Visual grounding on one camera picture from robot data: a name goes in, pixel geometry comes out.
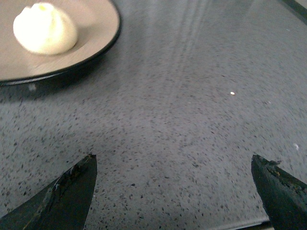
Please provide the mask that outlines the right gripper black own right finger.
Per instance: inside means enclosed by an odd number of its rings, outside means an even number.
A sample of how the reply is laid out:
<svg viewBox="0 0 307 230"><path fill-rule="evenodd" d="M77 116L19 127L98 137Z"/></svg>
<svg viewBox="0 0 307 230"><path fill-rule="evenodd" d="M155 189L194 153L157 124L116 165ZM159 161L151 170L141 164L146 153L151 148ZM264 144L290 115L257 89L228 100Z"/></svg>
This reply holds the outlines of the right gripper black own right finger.
<svg viewBox="0 0 307 230"><path fill-rule="evenodd" d="M252 156L251 173L265 212L276 230L305 230L307 185L278 165L260 155Z"/></svg>

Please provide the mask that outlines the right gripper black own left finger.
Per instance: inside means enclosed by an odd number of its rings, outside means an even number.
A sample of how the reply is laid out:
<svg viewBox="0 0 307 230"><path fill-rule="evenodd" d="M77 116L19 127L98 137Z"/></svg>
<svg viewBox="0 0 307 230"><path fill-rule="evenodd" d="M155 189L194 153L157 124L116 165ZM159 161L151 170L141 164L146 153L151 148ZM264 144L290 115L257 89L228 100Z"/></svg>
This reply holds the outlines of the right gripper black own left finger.
<svg viewBox="0 0 307 230"><path fill-rule="evenodd" d="M97 177L87 155L31 199L0 219L2 230L82 230Z"/></svg>

